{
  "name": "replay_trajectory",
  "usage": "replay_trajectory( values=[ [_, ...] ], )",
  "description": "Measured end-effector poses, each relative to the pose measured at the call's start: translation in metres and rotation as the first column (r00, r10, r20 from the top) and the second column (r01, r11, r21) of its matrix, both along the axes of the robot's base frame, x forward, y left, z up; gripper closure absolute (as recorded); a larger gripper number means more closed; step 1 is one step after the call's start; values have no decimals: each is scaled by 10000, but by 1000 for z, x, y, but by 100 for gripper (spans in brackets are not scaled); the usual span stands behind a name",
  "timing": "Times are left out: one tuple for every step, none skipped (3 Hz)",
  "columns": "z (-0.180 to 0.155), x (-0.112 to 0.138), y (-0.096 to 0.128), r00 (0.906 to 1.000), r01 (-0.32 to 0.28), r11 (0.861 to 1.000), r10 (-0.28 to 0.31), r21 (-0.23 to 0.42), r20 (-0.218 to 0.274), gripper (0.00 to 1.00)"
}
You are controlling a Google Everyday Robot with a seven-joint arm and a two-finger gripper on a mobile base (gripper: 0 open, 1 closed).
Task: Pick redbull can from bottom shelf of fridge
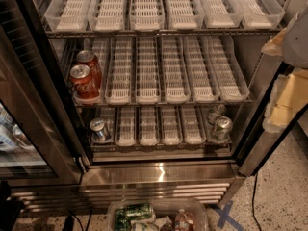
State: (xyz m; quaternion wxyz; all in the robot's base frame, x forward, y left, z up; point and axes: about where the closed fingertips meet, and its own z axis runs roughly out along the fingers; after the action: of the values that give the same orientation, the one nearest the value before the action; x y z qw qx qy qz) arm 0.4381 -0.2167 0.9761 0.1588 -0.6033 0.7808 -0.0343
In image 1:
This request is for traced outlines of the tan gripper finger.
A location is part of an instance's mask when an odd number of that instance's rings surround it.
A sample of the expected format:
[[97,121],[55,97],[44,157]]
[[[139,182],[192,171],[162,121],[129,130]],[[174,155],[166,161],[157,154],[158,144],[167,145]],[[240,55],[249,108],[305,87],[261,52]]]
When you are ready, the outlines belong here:
[[288,76],[279,75],[264,114],[264,130],[273,134],[281,132],[307,103],[308,70],[295,68]]
[[282,29],[262,47],[261,52],[269,56],[281,56],[285,33],[286,29]]

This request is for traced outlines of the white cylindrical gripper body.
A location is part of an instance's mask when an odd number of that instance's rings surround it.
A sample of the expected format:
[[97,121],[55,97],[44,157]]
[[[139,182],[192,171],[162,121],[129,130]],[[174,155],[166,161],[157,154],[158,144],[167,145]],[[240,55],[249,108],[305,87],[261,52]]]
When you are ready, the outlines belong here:
[[308,4],[296,13],[286,28],[282,58],[286,64],[308,68]]

